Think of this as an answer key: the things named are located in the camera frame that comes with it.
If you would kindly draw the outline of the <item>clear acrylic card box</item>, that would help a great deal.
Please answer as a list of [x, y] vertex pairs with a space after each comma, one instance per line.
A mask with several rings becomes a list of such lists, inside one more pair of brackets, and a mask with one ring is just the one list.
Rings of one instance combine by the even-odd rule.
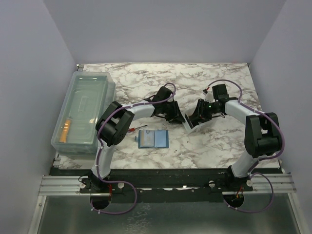
[[215, 124], [215, 120], [210, 120], [206, 122], [199, 123], [197, 125], [192, 124], [190, 121], [190, 118], [187, 116], [187, 114], [184, 114], [184, 120], [183, 126], [186, 130], [187, 134], [193, 133], [193, 132], [199, 132], [205, 128], [212, 127]]

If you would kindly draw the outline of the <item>white magnetic stripe card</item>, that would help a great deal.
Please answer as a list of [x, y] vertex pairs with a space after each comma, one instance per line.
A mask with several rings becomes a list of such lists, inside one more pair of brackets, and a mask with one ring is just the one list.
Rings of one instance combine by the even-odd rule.
[[142, 147], [154, 147], [155, 145], [155, 132], [152, 130], [143, 130], [141, 133], [141, 143]]

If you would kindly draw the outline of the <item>teal leather card holder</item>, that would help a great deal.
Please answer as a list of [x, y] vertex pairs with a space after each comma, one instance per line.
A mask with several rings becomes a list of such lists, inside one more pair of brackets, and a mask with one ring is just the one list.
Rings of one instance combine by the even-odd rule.
[[135, 137], [139, 149], [169, 148], [168, 130], [139, 130]]

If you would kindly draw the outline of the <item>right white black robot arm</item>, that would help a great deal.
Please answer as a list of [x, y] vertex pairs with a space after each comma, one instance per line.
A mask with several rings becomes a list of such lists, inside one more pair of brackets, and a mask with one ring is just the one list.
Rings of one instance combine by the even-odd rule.
[[227, 169], [225, 187], [235, 191], [242, 185], [257, 164], [278, 157], [284, 150], [285, 140], [275, 113], [255, 110], [228, 94], [225, 84], [212, 87], [213, 101], [199, 99], [194, 110], [183, 113], [184, 127], [188, 133], [199, 131], [213, 118], [231, 116], [244, 124], [245, 150], [240, 158]]

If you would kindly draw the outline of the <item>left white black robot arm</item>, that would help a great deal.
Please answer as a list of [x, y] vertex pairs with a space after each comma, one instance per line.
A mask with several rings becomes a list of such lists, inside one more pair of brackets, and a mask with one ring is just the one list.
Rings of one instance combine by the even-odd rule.
[[112, 102], [96, 124], [97, 156], [91, 168], [93, 175], [91, 186], [98, 192], [104, 192], [108, 187], [106, 176], [111, 170], [111, 161], [116, 145], [125, 138], [133, 121], [146, 117], [160, 117], [170, 124], [185, 122], [179, 109], [178, 102], [174, 100], [176, 87], [167, 83], [160, 87], [158, 92], [139, 103], [120, 104]]

